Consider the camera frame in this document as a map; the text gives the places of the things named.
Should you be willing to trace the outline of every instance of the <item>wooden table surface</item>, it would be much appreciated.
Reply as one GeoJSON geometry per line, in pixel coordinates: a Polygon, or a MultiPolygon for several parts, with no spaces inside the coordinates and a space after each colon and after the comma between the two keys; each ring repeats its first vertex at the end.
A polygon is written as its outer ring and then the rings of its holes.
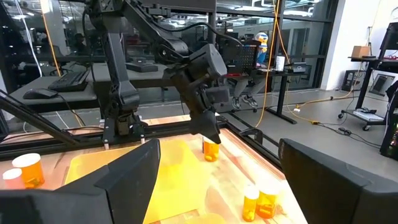
{"type": "MultiPolygon", "coordinates": [[[[169,118],[150,119],[151,124],[172,123],[177,121],[189,120],[189,116],[176,116],[169,118]]],[[[95,129],[83,129],[74,133],[89,133],[98,131],[95,129]]],[[[32,139],[48,138],[46,134],[37,136],[22,136],[21,138],[10,139],[6,142],[26,141],[32,139]]],[[[277,214],[272,219],[263,220],[259,216],[253,223],[307,223],[301,209],[287,184],[287,181],[276,167],[259,154],[254,152],[249,146],[243,143],[238,137],[227,129],[221,130],[220,158],[216,162],[206,162],[201,152],[201,137],[184,134],[162,139],[183,139],[198,160],[203,164],[203,168],[210,171],[209,187],[206,193],[204,207],[192,210],[162,221],[156,224],[185,223],[186,220],[204,215],[216,213],[221,215],[226,223],[245,223],[241,218],[243,207],[243,189],[247,184],[257,181],[267,183],[269,180],[277,180],[281,183],[282,193],[277,209],[277,214]]],[[[68,172],[70,161],[78,155],[103,151],[103,147],[83,149],[64,153],[56,153],[42,156],[42,167],[45,183],[42,189],[54,190],[63,185],[68,172]]],[[[0,162],[0,172],[12,168],[11,161],[0,162]]],[[[0,189],[4,189],[4,182],[0,180],[0,189]]]]}

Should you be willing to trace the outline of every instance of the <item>cart wheel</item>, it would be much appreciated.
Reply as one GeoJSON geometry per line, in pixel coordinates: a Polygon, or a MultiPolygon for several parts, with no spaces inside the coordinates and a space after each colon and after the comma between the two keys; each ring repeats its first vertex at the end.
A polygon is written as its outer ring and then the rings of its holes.
{"type": "Polygon", "coordinates": [[[371,129],[370,125],[365,125],[362,127],[362,130],[364,130],[364,131],[369,131],[369,129],[371,129]]]}

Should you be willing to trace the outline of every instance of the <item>figurine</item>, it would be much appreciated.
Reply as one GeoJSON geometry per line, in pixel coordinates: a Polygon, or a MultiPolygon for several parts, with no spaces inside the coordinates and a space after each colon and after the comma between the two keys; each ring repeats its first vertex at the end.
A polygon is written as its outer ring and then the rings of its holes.
{"type": "Polygon", "coordinates": [[[266,60],[266,54],[268,50],[267,46],[268,35],[264,32],[260,32],[254,37],[254,40],[261,42],[260,51],[257,54],[257,66],[260,66],[260,64],[263,64],[264,61],[266,60]]]}

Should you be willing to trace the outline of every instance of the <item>white wall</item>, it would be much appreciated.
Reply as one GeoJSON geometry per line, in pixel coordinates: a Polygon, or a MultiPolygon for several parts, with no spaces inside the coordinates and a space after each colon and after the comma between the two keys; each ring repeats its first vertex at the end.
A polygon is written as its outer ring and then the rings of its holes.
{"type": "Polygon", "coordinates": [[[370,36],[373,55],[379,54],[391,12],[395,7],[398,7],[398,1],[393,0],[339,1],[323,72],[322,89],[339,88],[346,70],[359,69],[360,64],[351,62],[348,57],[355,45],[366,45],[368,27],[373,26],[370,36]]]}

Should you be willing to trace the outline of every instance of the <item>cardboard box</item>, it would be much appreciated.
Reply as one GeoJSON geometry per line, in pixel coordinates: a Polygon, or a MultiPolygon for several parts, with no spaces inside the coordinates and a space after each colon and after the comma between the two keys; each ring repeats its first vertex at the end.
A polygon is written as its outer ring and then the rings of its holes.
{"type": "Polygon", "coordinates": [[[369,56],[371,48],[369,46],[354,46],[351,57],[362,58],[362,56],[369,56]]]}

